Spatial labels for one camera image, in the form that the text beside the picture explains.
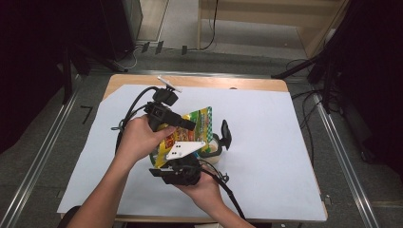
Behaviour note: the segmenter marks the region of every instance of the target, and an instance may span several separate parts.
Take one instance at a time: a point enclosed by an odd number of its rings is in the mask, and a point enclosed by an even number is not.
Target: wire
[[[219,6],[219,0],[216,0],[216,9],[214,11],[214,21],[213,21],[213,37],[211,38],[210,44],[206,47],[202,47],[201,50],[206,50],[210,48],[211,44],[213,44],[214,38],[216,37],[216,20],[217,20],[217,7]]]
[[[127,122],[128,122],[128,121],[130,120],[130,118],[131,118],[131,114],[132,114],[132,110],[133,110],[134,106],[137,104],[137,102],[143,97],[143,95],[144,95],[146,92],[148,92],[149,90],[152,90],[152,89],[154,89],[155,91],[158,90],[158,88],[157,88],[156,86],[148,87],[148,88],[146,88],[145,90],[143,90],[143,92],[141,92],[141,93],[139,94],[139,96],[137,96],[136,100],[134,100],[133,104],[132,104],[131,107],[128,109],[127,114],[125,115],[124,121],[123,121],[123,123],[122,123],[123,130],[125,130],[125,126],[127,125]]]
[[[244,220],[246,220],[245,215],[242,212],[242,209],[240,209],[240,205],[237,202],[237,199],[235,199],[234,194],[232,193],[231,189],[229,189],[229,187],[225,184],[224,181],[222,181],[219,177],[217,177],[216,175],[212,174],[211,172],[200,168],[200,170],[209,175],[210,177],[212,177],[221,187],[222,189],[225,190],[225,192],[227,193],[229,199],[232,201],[232,203],[234,203],[235,208],[237,208],[238,214],[240,214],[240,217],[243,218]]]
[[[120,143],[121,143],[121,139],[122,139],[122,136],[123,136],[123,134],[124,134],[125,127],[126,127],[128,121],[130,121],[130,119],[137,113],[137,111],[139,111],[141,108],[143,108],[143,107],[140,107],[140,108],[136,109],[135,111],[132,111],[133,108],[134,108],[134,106],[137,104],[137,102],[143,97],[143,95],[144,95],[147,91],[152,90],[152,89],[154,89],[154,90],[156,90],[156,91],[158,90],[158,88],[157,88],[156,86],[151,86],[151,87],[148,87],[148,88],[146,88],[145,90],[143,90],[143,92],[141,92],[141,93],[137,96],[136,100],[134,100],[133,104],[132,104],[131,107],[128,109],[128,111],[127,111],[127,113],[126,113],[126,115],[125,115],[125,118],[122,119],[122,120],[119,122],[119,126],[118,126],[118,127],[112,127],[112,128],[111,128],[112,130],[116,130],[116,129],[119,129],[119,130],[120,130],[120,132],[119,132],[119,134],[118,134],[118,138],[116,139],[115,153],[118,151],[118,148],[119,148],[119,145],[120,145]]]
[[[199,162],[203,162],[204,164],[207,164],[208,167],[210,167],[211,169],[214,170],[214,172],[217,173],[217,175],[219,176],[220,180],[224,181],[225,183],[227,183],[229,181],[229,177],[228,175],[223,175],[219,170],[216,169],[216,167],[214,167],[214,165],[208,161],[205,160],[199,160]]]

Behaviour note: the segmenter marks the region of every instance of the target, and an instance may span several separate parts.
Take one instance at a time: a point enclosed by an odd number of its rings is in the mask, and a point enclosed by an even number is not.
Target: white paper
[[[81,205],[98,184],[114,156],[118,132],[110,130],[125,116],[146,85],[124,85],[105,99],[89,132],[58,213]],[[152,101],[148,92],[137,106]],[[179,114],[213,107],[213,131],[221,135],[226,120],[232,133],[229,151],[216,165],[249,219],[324,221],[316,177],[288,92],[184,87],[171,107]],[[139,161],[119,206],[119,215],[207,217],[192,200],[148,171]],[[233,203],[221,189],[226,205]]]

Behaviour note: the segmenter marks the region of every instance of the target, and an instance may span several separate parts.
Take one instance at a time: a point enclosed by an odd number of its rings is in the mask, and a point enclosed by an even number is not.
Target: hand
[[[121,165],[131,169],[138,160],[148,156],[175,129],[176,127],[169,126],[158,132],[153,132],[148,125],[146,115],[135,118],[129,121],[125,127],[116,157],[122,162]]]
[[[189,196],[199,208],[209,215],[225,206],[222,201],[219,184],[208,174],[201,172],[201,178],[195,185],[175,186]]]

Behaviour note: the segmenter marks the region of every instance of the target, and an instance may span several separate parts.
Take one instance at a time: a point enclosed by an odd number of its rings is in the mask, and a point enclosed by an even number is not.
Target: chip bag
[[[180,142],[205,142],[205,146],[195,153],[209,153],[211,151],[210,142],[213,141],[212,132],[212,107],[208,106],[201,110],[183,115],[184,119],[192,121],[196,124],[193,131],[178,127],[177,130],[165,138],[160,145],[150,154],[151,162],[155,168],[161,168],[166,163],[166,154],[169,153],[176,141]],[[167,124],[162,124],[159,127],[163,129]]]

